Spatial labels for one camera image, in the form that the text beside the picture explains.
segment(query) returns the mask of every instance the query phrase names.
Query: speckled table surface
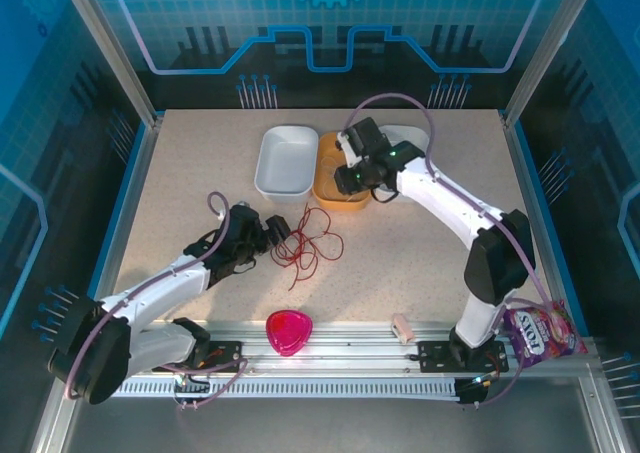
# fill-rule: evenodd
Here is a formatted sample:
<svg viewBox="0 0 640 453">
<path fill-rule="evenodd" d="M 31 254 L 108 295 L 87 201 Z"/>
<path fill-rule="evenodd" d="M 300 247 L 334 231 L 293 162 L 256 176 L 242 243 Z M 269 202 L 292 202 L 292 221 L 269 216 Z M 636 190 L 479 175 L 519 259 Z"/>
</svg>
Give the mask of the speckled table surface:
<svg viewBox="0 0 640 453">
<path fill-rule="evenodd" d="M 282 124 L 322 134 L 340 130 L 348 110 L 170 110 L 166 112 L 120 268 L 122 291 L 167 266 L 182 249 L 216 228 L 206 206 L 212 190 L 233 204 L 250 203 L 261 218 L 282 215 L 297 224 L 304 204 L 262 198 L 253 180 L 262 135 Z M 417 110 L 369 110 L 379 125 L 428 130 Z M 511 211 L 524 204 L 495 110 L 436 110 L 433 161 L 484 201 Z M 345 240 L 343 257 L 321 261 L 315 276 L 289 286 L 292 269 L 269 256 L 255 269 L 229 277 L 169 317 L 265 320 L 294 308 L 315 321 L 386 321 L 394 312 L 413 321 L 455 322 L 468 296 L 467 251 L 429 211 L 415 203 L 377 204 L 356 213 L 331 212 L 332 230 Z M 331 254 L 336 245 L 325 248 Z M 535 299 L 530 280 L 521 295 Z"/>
</svg>

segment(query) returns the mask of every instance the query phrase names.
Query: red string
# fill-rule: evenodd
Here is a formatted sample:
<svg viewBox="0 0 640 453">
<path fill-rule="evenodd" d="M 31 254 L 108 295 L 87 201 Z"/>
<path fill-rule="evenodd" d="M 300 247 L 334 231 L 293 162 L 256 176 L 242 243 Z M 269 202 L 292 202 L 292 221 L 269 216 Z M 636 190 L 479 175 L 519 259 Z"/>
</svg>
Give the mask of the red string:
<svg viewBox="0 0 640 453">
<path fill-rule="evenodd" d="M 309 224 L 311 213 L 314 211 L 319 211 L 324 214 L 328 221 L 326 228 L 322 230 L 319 235 L 309 237 L 305 234 L 304 229 Z M 298 222 L 298 228 L 291 232 L 291 236 L 287 238 L 286 241 L 280 243 L 271 250 L 271 258 L 278 265 L 283 268 L 288 268 L 290 266 L 295 266 L 296 268 L 296 276 L 289 288 L 289 291 L 291 291 L 299 281 L 306 281 L 315 274 L 318 269 L 318 261 L 320 257 L 328 261 L 336 261 L 342 257 L 342 254 L 344 253 L 344 240 L 337 233 L 329 231 L 330 228 L 331 217 L 329 216 L 329 213 L 324 211 L 322 208 L 309 208 L 309 204 L 306 204 L 304 206 L 302 218 L 300 218 L 300 221 Z M 325 236 L 333 236 L 338 238 L 340 241 L 340 254 L 335 258 L 331 258 L 324 254 L 315 243 L 315 241 L 324 238 Z M 295 248 L 290 246 L 290 243 L 292 242 L 297 243 Z"/>
</svg>

